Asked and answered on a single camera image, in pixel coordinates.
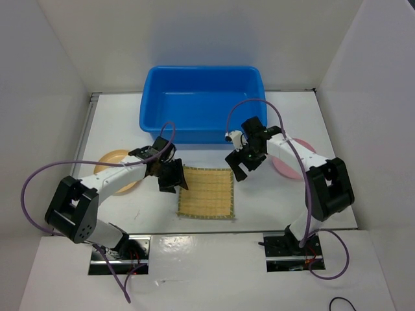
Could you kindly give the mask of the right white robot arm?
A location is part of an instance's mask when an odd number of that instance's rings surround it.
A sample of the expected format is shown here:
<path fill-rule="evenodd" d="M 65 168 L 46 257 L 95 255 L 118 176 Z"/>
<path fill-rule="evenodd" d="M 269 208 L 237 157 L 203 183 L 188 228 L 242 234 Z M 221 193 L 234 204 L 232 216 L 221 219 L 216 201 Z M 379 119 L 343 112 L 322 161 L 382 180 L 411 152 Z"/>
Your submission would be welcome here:
<path fill-rule="evenodd" d="M 284 247 L 292 255 L 301 253 L 307 240 L 322 224 L 354 201 L 346 164 L 338 157 L 326 158 L 289 137 L 282 126 L 266 128 L 258 117 L 242 124 L 242 130 L 226 132 L 233 151 L 225 158 L 235 179 L 243 181 L 244 169 L 253 171 L 272 156 L 301 174 L 305 183 L 306 210 L 284 230 Z"/>

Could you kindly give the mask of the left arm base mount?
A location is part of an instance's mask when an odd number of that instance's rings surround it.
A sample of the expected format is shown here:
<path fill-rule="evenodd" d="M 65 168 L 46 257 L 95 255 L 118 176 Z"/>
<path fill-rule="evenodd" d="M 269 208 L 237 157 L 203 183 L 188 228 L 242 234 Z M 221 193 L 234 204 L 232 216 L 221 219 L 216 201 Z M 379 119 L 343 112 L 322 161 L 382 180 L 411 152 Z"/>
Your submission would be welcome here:
<path fill-rule="evenodd" d="M 89 262 L 88 275 L 110 275 L 111 271 L 106 263 L 110 263 L 118 275 L 147 275 L 151 246 L 150 235 L 132 235 L 128 248 L 117 253 L 101 246 L 101 251 L 93 248 Z"/>

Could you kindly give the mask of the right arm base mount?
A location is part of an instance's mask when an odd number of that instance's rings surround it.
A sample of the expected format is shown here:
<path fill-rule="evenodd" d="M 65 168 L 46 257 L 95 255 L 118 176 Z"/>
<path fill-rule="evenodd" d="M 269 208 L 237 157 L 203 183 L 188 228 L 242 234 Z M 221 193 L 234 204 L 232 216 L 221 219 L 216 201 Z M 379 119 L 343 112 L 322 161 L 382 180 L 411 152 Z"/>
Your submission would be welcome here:
<path fill-rule="evenodd" d="M 314 270 L 325 270 L 325 263 L 318 236 L 310 238 L 305 247 L 289 249 L 282 233 L 264 233 L 258 242 L 265 252 L 267 272 L 305 271 L 312 264 Z"/>

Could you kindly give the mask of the woven bamboo mat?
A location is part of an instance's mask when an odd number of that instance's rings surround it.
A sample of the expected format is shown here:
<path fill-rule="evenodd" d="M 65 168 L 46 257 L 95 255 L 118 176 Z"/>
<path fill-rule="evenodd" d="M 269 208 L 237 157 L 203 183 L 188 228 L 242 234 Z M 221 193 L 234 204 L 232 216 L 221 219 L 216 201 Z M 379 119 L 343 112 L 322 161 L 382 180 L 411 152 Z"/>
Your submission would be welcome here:
<path fill-rule="evenodd" d="M 200 220 L 231 220 L 234 213 L 233 172 L 228 168 L 184 166 L 188 189 L 178 197 L 179 217 Z"/>

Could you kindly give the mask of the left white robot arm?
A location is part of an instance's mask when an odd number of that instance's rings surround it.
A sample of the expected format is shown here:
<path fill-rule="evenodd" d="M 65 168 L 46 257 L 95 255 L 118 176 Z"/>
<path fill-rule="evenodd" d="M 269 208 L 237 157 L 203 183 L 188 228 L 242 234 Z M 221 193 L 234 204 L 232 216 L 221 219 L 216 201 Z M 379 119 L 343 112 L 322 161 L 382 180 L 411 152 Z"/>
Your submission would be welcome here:
<path fill-rule="evenodd" d="M 96 174 L 62 179 L 45 213 L 45 221 L 76 244 L 96 244 L 115 259 L 125 257 L 135 247 L 129 234 L 111 223 L 98 219 L 100 205 L 123 187 L 154 176 L 161 192 L 187 189 L 181 159 L 176 147 L 157 137 L 151 146 L 136 148 L 119 163 Z"/>

